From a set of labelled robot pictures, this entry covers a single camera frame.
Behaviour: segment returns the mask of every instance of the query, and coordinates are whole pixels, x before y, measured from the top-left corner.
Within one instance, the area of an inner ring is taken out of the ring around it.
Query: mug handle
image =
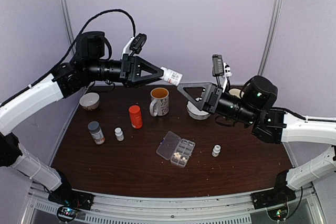
[[[149,113],[151,113],[151,116],[157,116],[157,100],[154,99],[151,104],[149,104]]]

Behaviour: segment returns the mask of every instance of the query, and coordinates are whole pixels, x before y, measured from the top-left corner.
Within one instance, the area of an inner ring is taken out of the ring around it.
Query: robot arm
[[[202,88],[199,100],[188,93],[190,88]],[[278,174],[274,189],[252,194],[256,209],[293,200],[296,198],[295,190],[336,170],[336,118],[301,116],[288,109],[273,107],[278,89],[266,78],[252,77],[244,85],[244,95],[241,92],[240,97],[231,95],[225,86],[212,83],[184,83],[177,89],[199,110],[220,114],[243,123],[245,127],[252,126],[252,134],[265,143],[331,145],[306,164]]]
[[[76,54],[69,63],[60,64],[42,81],[0,106],[0,167],[10,166],[41,183],[50,193],[51,201],[70,207],[77,207],[80,202],[81,208],[90,209],[93,196],[72,190],[65,175],[29,153],[12,130],[40,109],[67,98],[93,81],[140,87],[164,79],[164,70],[135,56],[145,41],[144,34],[131,38],[123,50],[122,59],[110,60],[112,48],[103,32],[80,34],[76,39]],[[105,44],[109,56],[102,59]],[[150,74],[142,76],[142,71]]]

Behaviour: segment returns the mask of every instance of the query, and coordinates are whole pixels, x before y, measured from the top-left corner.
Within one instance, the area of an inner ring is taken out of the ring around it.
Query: vent grille
[[[91,214],[86,214],[85,223],[89,224],[153,224],[153,223],[165,223],[164,221],[160,222],[137,222],[137,221],[125,221],[125,220],[116,220],[114,218],[95,216]],[[224,218],[216,221],[204,221],[204,222],[186,222],[179,221],[179,223],[184,224],[252,224],[250,215],[243,215],[238,217]]]
[[[55,206],[40,201],[36,203],[35,208],[51,214],[56,214],[57,212],[57,208]]]

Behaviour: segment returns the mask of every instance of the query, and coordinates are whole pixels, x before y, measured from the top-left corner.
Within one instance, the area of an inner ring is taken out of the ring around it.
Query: pill organizer
[[[194,142],[184,138],[181,139],[178,135],[169,131],[156,153],[165,160],[170,160],[172,164],[183,168],[191,157],[194,147]]]

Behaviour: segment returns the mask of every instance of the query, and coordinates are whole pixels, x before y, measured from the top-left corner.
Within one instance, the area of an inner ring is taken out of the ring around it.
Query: small white bottle
[[[216,144],[212,150],[212,156],[218,157],[220,152],[221,152],[220,145]]]
[[[122,132],[121,128],[115,128],[114,133],[118,141],[124,140],[124,133]]]
[[[180,84],[183,76],[182,74],[175,72],[171,69],[166,69],[165,67],[161,67],[161,69],[163,70],[163,76],[160,77],[162,80],[175,86],[178,86]]]

